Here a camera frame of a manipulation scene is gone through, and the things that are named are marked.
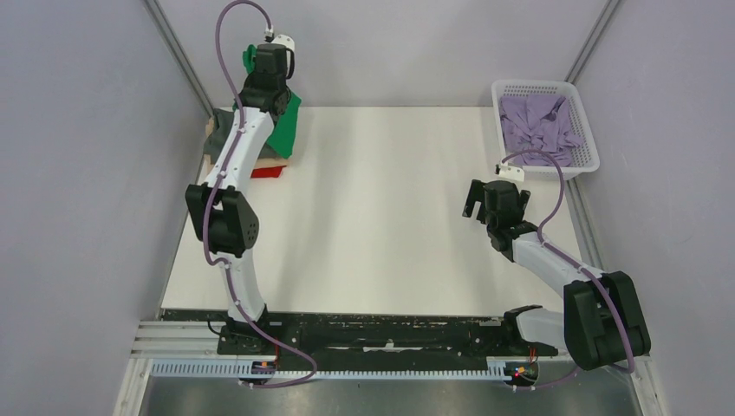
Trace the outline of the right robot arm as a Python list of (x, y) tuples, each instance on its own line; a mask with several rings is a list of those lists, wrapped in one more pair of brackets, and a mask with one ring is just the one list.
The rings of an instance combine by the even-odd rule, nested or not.
[(492, 248), (530, 271), (563, 301), (560, 312), (540, 305), (507, 311), (500, 331), (503, 347), (521, 354), (533, 344), (567, 352), (582, 370), (614, 367), (631, 374), (637, 357), (651, 349), (633, 279), (572, 257), (525, 220), (530, 192), (509, 181), (474, 179), (463, 209), (485, 226)]

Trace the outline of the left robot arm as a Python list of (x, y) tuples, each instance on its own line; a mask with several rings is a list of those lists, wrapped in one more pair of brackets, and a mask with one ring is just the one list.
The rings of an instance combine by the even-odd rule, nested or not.
[(252, 353), (272, 342), (271, 328), (259, 322), (267, 307), (254, 268), (252, 249), (259, 218), (246, 199), (252, 171), (267, 139), (291, 100), (287, 86), (293, 51), (277, 43), (255, 47), (252, 67), (232, 107), (219, 109), (214, 133), (223, 141), (218, 158), (200, 185), (189, 185), (185, 201), (205, 259), (219, 268), (228, 298), (225, 337), (238, 337)]

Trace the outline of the green t-shirt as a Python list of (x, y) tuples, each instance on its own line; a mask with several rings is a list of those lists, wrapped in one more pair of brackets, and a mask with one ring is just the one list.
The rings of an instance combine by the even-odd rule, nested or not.
[[(242, 60), (246, 73), (248, 74), (250, 64), (244, 58), (245, 51), (243, 52)], [(239, 109), (236, 105), (236, 102), (238, 101), (239, 99), (236, 98), (233, 103), (233, 107), (235, 109)], [(273, 131), (266, 140), (266, 144), (270, 145), (276, 153), (284, 159), (289, 159), (293, 153), (293, 147), (296, 141), (298, 110), (301, 102), (301, 98), (291, 90), (291, 99), (286, 113), (280, 118), (272, 118), (270, 116), (273, 121)]]

